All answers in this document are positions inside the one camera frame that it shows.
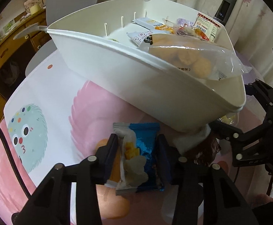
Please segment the blue small snack packet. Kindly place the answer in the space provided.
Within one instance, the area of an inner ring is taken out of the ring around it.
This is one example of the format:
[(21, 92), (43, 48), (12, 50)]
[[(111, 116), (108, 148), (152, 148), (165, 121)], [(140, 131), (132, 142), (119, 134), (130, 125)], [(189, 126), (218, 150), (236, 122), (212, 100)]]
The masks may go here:
[(164, 191), (156, 167), (155, 143), (160, 124), (113, 123), (114, 133), (120, 144), (120, 180), (116, 195), (147, 191)]

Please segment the crab roe noodle snack bag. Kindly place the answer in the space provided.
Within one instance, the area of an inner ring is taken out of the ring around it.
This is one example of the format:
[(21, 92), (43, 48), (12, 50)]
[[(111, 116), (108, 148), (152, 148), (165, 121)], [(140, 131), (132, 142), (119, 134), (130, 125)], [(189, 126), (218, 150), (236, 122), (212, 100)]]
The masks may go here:
[(204, 80), (223, 80), (249, 73), (235, 52), (191, 36), (152, 34), (139, 49)]

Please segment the orange dried fruit packet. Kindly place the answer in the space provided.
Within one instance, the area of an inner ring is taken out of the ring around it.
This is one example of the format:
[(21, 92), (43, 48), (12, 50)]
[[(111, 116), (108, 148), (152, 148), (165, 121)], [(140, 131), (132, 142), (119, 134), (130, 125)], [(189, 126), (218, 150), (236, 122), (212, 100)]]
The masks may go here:
[(193, 28), (193, 27), (180, 27), (177, 29), (176, 34), (181, 35), (181, 36), (192, 36), (192, 37), (197, 37), (202, 40), (208, 41), (209, 38), (207, 35), (201, 31), (199, 28)]

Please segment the purple print cracker bag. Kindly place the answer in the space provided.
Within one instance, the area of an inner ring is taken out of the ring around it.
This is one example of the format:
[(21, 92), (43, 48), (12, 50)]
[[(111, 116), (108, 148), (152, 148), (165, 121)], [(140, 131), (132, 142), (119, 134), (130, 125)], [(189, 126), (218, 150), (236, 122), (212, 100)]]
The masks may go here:
[(194, 22), (184, 19), (184, 18), (178, 18), (177, 19), (177, 26), (179, 29), (182, 27), (192, 28), (194, 26)]

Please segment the dark red candy packet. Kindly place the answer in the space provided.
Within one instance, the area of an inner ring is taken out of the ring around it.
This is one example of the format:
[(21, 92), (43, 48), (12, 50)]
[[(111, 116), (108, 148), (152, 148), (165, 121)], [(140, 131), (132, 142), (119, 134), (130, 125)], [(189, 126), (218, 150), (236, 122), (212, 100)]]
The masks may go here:
[(195, 148), (194, 163), (200, 166), (210, 166), (221, 150), (217, 138), (211, 133)]

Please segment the grey white snack bag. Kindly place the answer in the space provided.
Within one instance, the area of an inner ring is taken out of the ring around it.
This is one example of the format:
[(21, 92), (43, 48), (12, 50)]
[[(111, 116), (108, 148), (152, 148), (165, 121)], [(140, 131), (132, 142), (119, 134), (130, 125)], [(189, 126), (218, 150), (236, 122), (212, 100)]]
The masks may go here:
[(146, 32), (127, 33), (127, 36), (132, 40), (132, 42), (139, 46), (145, 39), (147, 39), (152, 34), (153, 31), (149, 30)]

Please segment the orange oats snack bar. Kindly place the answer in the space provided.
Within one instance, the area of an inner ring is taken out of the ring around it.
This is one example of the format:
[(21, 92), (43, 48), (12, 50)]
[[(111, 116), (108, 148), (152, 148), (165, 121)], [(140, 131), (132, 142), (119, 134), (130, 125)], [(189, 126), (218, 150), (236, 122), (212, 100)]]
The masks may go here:
[(165, 33), (173, 34), (174, 30), (172, 27), (169, 27), (163, 23), (150, 19), (148, 17), (136, 18), (133, 20), (134, 23), (140, 25), (149, 30), (163, 31)]

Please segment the rice cracker pack upper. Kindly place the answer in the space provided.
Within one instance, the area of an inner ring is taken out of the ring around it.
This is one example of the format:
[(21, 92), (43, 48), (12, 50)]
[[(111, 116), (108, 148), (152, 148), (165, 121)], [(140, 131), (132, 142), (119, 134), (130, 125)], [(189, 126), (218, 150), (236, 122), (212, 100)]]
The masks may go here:
[(228, 125), (236, 125), (238, 123), (238, 115), (236, 113), (229, 113), (219, 118), (219, 120)]

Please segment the cartoon printed play mat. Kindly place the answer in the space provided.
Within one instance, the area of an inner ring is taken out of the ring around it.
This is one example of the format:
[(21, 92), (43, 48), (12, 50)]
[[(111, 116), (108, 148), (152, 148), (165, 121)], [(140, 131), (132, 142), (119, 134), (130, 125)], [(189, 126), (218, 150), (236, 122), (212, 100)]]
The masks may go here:
[[(58, 51), (19, 85), (4, 108), (16, 160), (34, 185), (56, 163), (77, 164), (95, 154), (113, 124), (148, 123), (154, 118), (70, 70)], [(170, 224), (178, 188), (116, 195), (97, 187), (104, 224)]]

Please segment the white plastic storage bin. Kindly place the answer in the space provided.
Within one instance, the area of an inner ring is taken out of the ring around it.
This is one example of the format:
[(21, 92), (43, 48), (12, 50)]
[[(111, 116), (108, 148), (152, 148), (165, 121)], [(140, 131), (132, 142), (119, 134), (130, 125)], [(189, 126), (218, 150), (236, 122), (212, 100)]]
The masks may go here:
[(133, 22), (197, 19), (198, 11), (169, 0), (111, 0), (71, 13), (48, 26), (67, 66), (169, 127), (202, 127), (246, 102), (242, 76), (197, 79), (137, 48), (128, 33)]

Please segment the pink bed cover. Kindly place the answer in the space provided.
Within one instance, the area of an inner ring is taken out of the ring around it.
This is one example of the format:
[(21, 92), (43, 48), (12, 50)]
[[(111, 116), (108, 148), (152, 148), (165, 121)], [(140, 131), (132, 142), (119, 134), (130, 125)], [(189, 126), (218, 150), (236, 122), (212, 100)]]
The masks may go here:
[(12, 224), (12, 214), (21, 211), (26, 202), (0, 140), (0, 218), (5, 224)]

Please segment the wooden desk with drawers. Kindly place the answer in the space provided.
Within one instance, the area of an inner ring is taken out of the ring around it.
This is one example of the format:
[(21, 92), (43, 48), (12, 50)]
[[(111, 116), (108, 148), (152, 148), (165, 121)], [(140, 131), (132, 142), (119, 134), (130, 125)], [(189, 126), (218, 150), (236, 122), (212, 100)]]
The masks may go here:
[(14, 37), (33, 24), (45, 26), (46, 10), (38, 11), (18, 24), (0, 41), (0, 122), (4, 118), (3, 108), (19, 84), (25, 78), (25, 70), (33, 56), (51, 37), (36, 31), (18, 39)]

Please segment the grey office chair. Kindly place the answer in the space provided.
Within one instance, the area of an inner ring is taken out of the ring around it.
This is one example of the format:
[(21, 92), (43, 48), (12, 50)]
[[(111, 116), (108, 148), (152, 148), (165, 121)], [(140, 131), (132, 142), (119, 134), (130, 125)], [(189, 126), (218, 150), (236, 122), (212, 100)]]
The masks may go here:
[[(82, 8), (94, 5), (96, 2), (97, 0), (46, 0), (46, 23), (48, 26), (50, 26), (58, 19)], [(41, 31), (45, 32), (46, 35), (49, 35), (47, 34), (47, 26), (38, 25), (38, 23), (35, 22), (32, 25), (29, 25), (23, 31), (19, 32), (13, 39), (19, 39), (29, 35), (32, 32)], [(42, 45), (28, 63), (25, 70), (25, 76), (28, 76), (44, 59), (46, 59), (56, 50), (57, 48), (52, 39)]]

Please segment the cream mug on desk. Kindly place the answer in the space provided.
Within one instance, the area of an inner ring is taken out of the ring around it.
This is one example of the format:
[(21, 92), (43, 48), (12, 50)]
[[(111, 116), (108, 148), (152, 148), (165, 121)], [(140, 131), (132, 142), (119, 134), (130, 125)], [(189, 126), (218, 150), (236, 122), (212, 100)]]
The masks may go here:
[(30, 11), (31, 15), (33, 15), (42, 9), (43, 9), (43, 7), (40, 4), (35, 4), (29, 8), (29, 11)]

